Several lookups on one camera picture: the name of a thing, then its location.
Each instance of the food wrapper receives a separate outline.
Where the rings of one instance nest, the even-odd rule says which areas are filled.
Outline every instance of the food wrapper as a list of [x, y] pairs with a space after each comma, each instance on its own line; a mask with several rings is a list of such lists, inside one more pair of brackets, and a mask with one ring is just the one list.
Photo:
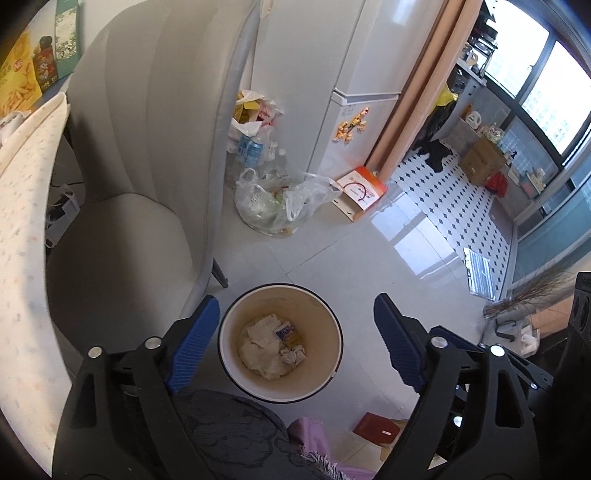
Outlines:
[[18, 37], [0, 67], [0, 118], [14, 110], [29, 110], [41, 98], [35, 78], [29, 30]]
[[291, 322], [285, 322], [282, 324], [277, 330], [275, 330], [275, 334], [289, 350], [295, 348], [296, 345], [301, 345], [301, 336], [297, 333], [296, 328]]

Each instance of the dark patterned fabric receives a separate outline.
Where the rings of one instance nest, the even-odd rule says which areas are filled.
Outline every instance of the dark patterned fabric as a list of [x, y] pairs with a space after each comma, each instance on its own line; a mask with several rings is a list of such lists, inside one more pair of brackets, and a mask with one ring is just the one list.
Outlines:
[[219, 480], [330, 480], [289, 443], [281, 419], [247, 398], [197, 390], [172, 397], [185, 431]]

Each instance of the gray upholstered chair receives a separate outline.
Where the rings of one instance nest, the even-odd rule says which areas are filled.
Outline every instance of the gray upholstered chair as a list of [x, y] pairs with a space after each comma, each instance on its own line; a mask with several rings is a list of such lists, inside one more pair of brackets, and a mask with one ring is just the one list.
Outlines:
[[114, 18], [67, 91], [86, 203], [51, 252], [51, 317], [82, 354], [135, 349], [210, 280], [226, 137], [257, 0], [147, 0]]

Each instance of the glass panel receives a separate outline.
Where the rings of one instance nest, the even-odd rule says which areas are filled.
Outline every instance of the glass panel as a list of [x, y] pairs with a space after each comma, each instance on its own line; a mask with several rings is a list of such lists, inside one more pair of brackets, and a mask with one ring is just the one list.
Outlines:
[[560, 204], [569, 197], [570, 192], [570, 188], [568, 188], [566, 185], [562, 185], [560, 189], [554, 195], [552, 195], [544, 205], [542, 205], [546, 215], [556, 210]]
[[548, 31], [507, 0], [498, 0], [495, 22], [487, 22], [499, 34], [486, 73], [515, 97], [538, 62]]
[[591, 229], [591, 183], [517, 244], [513, 282], [552, 261]]
[[538, 225], [538, 223], [540, 223], [543, 219], [544, 219], [544, 216], [540, 213], [540, 211], [539, 210], [536, 211], [525, 222], [523, 222], [520, 225], [517, 225], [517, 237], [518, 238], [521, 238], [522, 236], [524, 236], [533, 227], [535, 227], [536, 225]]
[[591, 79], [560, 43], [554, 45], [523, 108], [560, 154], [583, 126], [591, 111]]
[[519, 173], [536, 172], [538, 168], [544, 170], [544, 183], [549, 184], [550, 180], [558, 173], [558, 167], [552, 161], [552, 157], [542, 147], [541, 143], [525, 124], [514, 118], [505, 136], [499, 142], [499, 148], [505, 151], [517, 152], [513, 165]]
[[579, 185], [581, 185], [585, 181], [585, 178], [587, 177], [590, 171], [591, 157], [588, 157], [583, 163], [581, 163], [581, 165], [579, 165], [579, 168], [575, 170], [575, 172], [570, 178], [573, 181], [574, 186], [578, 187]]

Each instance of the fridge magnet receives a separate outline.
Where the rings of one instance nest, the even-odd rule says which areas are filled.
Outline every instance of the fridge magnet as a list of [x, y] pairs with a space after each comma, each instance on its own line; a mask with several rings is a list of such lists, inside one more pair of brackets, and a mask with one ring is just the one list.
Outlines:
[[345, 145], [349, 145], [351, 140], [353, 140], [353, 131], [355, 128], [358, 132], [365, 132], [367, 122], [363, 119], [368, 113], [369, 107], [367, 106], [357, 115], [355, 115], [351, 121], [341, 123], [336, 130], [336, 135], [333, 138], [333, 142], [338, 143], [341, 140], [344, 140]]

